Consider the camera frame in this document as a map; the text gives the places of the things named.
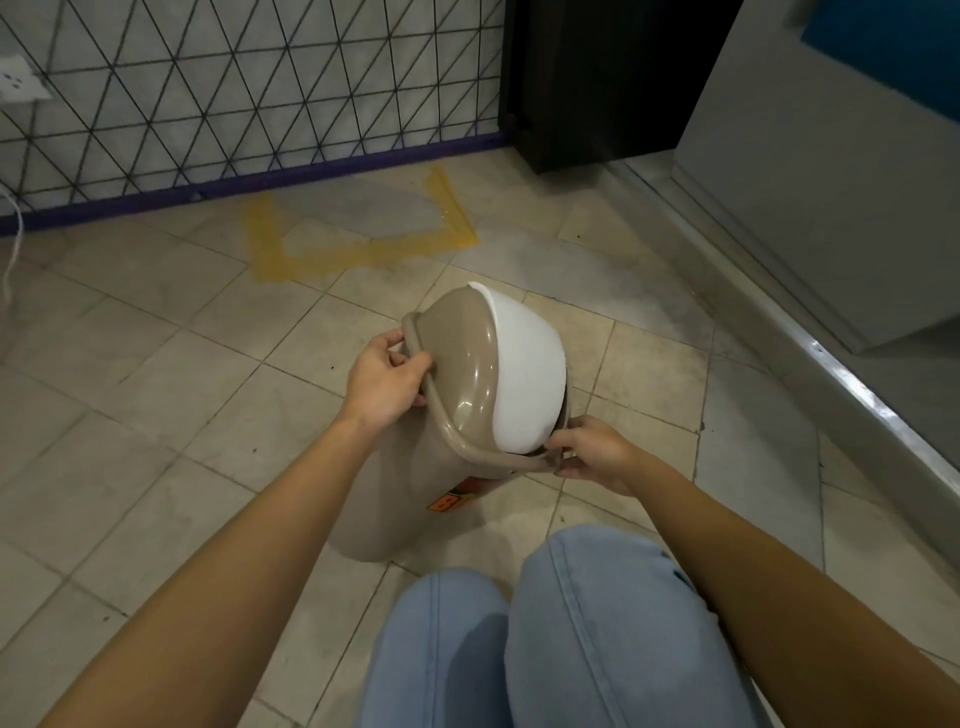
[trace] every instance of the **purple trim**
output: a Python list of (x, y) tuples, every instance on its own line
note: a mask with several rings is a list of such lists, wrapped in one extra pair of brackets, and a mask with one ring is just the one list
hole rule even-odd
[[(158, 189), (135, 195), (114, 197), (109, 200), (95, 200), (63, 207), (51, 207), (36, 212), (25, 212), (24, 226), (28, 231), (59, 228), (76, 225), (106, 217), (118, 217), (134, 212), (146, 212), (152, 209), (184, 205), (200, 200), (213, 200), (218, 197), (259, 192), (274, 187), (286, 187), (291, 184), (304, 184), (342, 177), (357, 172), (370, 172), (383, 167), (395, 167), (400, 164), (412, 164), (441, 157), (482, 152), (487, 149), (507, 146), (509, 139), (503, 132), (467, 136), (463, 139), (423, 144), (407, 149), (395, 149), (361, 157), (347, 157), (331, 161), (305, 164), (302, 167), (277, 169), (273, 172), (260, 172), (254, 175), (231, 177), (227, 180), (185, 184), (181, 187)], [(13, 215), (0, 218), (0, 235), (12, 235), (16, 232), (16, 218)]]

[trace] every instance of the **wire grid panel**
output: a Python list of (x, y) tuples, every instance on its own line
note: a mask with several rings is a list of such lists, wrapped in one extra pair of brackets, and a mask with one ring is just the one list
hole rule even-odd
[(30, 0), (52, 101), (2, 107), (27, 209), (495, 132), (506, 0)]

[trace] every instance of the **left hand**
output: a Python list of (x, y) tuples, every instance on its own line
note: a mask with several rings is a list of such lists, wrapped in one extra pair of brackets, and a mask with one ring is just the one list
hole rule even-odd
[(420, 394), (420, 383), (433, 366), (433, 357), (427, 352), (413, 358), (391, 352), (390, 347), (401, 341), (403, 331), (395, 328), (374, 336), (360, 352), (350, 369), (347, 396), (338, 420), (357, 422), (376, 435), (411, 406), (426, 404), (426, 398)]

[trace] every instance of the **black cabinet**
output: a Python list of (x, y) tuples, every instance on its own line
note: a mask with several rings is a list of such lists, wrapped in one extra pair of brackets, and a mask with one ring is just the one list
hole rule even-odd
[(742, 0), (506, 0), (499, 120), (536, 172), (677, 146)]

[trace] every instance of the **jeans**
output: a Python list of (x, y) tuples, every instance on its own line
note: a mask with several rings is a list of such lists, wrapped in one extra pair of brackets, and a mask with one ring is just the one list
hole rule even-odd
[(358, 728), (764, 726), (716, 616), (657, 544), (560, 531), (513, 603), (476, 571), (423, 577), (377, 639)]

